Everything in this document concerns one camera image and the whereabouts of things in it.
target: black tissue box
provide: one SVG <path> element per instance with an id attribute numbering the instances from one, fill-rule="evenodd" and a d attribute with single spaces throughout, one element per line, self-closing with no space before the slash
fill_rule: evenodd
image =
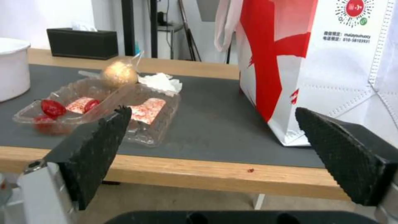
<path id="1" fill-rule="evenodd" d="M 53 56 L 106 60 L 119 54 L 114 31 L 47 29 Z"/>

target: gray table mat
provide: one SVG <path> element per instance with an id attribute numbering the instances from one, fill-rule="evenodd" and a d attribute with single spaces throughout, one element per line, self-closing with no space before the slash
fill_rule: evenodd
<path id="1" fill-rule="evenodd" d="M 12 116 L 35 99 L 45 98 L 81 79 L 80 69 L 30 65 L 31 89 L 0 103 L 0 145 L 52 149 L 64 137 L 45 136 L 18 125 Z M 324 167 L 311 148 L 283 147 L 267 124 L 239 94 L 236 80 L 178 77 L 181 102 L 163 143 L 148 148 L 122 143 L 119 154 L 236 163 Z"/>

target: white wall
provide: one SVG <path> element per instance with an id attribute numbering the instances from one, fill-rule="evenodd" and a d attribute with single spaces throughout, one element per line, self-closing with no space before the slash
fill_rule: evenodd
<path id="1" fill-rule="evenodd" d="M 133 0 L 135 39 L 145 57 L 150 57 L 149 0 Z M 225 52 L 213 45 L 214 22 L 202 22 L 196 0 L 183 0 L 189 27 L 202 61 L 223 63 Z M 167 0 L 158 2 L 158 11 L 166 12 Z M 170 0 L 169 21 L 182 23 L 178 0 Z M 47 28 L 70 27 L 72 21 L 95 25 L 98 29 L 115 30 L 119 54 L 124 55 L 123 23 L 120 0 L 0 0 L 0 37 L 24 39 L 33 48 L 49 49 Z M 181 59 L 189 59 L 185 33 L 180 31 Z M 232 47 L 231 63 L 236 63 Z"/>
<path id="2" fill-rule="evenodd" d="M 0 0 L 0 37 L 23 39 L 50 49 L 46 29 L 94 25 L 91 0 Z"/>

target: clear plastic tray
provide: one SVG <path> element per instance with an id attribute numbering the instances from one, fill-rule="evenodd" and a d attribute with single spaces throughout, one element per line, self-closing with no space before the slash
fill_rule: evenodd
<path id="1" fill-rule="evenodd" d="M 148 88 L 142 84 L 128 84 L 127 86 L 132 87 L 128 88 L 130 91 L 121 99 L 120 103 L 123 105 L 137 106 L 150 98 L 164 100 L 165 104 L 150 124 L 131 120 L 124 140 L 138 142 L 150 147 L 158 146 L 164 139 L 178 109 L 180 96 L 178 94 L 170 96 L 165 92 Z"/>
<path id="2" fill-rule="evenodd" d="M 85 114 L 68 111 L 57 120 L 36 122 L 37 116 L 43 115 L 40 101 L 34 101 L 14 115 L 17 123 L 29 125 L 46 125 L 45 134 L 68 134 L 78 125 L 100 119 L 113 112 L 119 105 L 136 106 L 149 98 L 158 98 L 166 103 L 151 124 L 131 120 L 126 132 L 125 141 L 138 142 L 147 146 L 157 146 L 163 140 L 166 130 L 178 108 L 178 94 L 168 96 L 164 92 L 150 89 L 141 84 L 126 84 L 119 89 L 106 85 L 102 79 L 82 79 L 56 92 L 47 99 L 55 100 L 66 106 L 81 97 L 90 97 L 102 102 Z"/>

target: red pattern on bag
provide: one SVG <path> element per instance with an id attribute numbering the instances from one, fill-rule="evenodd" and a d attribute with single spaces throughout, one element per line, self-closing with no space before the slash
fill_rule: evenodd
<path id="1" fill-rule="evenodd" d="M 269 0 L 244 0 L 240 22 L 252 51 L 249 66 L 253 63 L 256 73 L 256 107 L 268 122 L 282 93 L 277 56 L 306 57 L 311 33 L 275 41 L 275 5 Z"/>

